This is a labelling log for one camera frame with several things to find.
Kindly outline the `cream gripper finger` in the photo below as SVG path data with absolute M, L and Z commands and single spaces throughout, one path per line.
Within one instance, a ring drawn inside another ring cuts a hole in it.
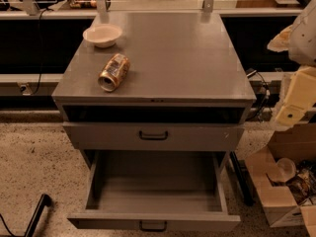
M 292 32 L 292 26 L 288 26 L 280 31 L 267 45 L 267 49 L 274 52 L 288 51 L 289 38 Z
M 276 123 L 292 127 L 316 104 L 316 68 L 300 66 L 289 76 L 285 96 L 276 113 Z

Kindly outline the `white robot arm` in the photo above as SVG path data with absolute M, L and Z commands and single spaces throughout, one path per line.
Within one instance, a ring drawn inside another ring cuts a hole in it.
M 288 130 L 316 104 L 316 0 L 311 0 L 290 26 L 271 39 L 267 49 L 287 51 L 289 59 L 299 64 L 291 76 L 283 77 L 272 117 L 276 130 Z

